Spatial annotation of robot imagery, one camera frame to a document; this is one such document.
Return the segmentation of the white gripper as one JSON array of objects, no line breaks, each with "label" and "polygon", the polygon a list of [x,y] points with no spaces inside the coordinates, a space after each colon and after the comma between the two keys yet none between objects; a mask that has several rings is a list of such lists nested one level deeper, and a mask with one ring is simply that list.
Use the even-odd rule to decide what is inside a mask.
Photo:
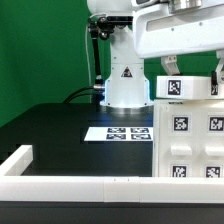
[{"label": "white gripper", "polygon": [[219,62],[211,72],[211,94],[218,95],[224,87],[224,0],[201,3],[200,7],[176,13],[171,13],[165,3],[136,11],[134,49],[140,58],[162,57],[161,65],[168,76],[180,74],[176,55],[217,50]]}]

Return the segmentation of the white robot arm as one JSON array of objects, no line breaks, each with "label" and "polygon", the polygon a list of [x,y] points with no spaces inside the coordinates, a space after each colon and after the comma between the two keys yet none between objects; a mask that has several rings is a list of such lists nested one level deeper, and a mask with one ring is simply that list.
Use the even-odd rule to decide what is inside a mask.
[{"label": "white robot arm", "polygon": [[111,75],[103,106],[142,108],[152,104],[144,61],[159,58],[167,73],[157,78],[157,96],[184,100],[213,96],[216,78],[182,77],[179,55],[224,51],[224,0],[87,0],[96,36],[110,41]]}]

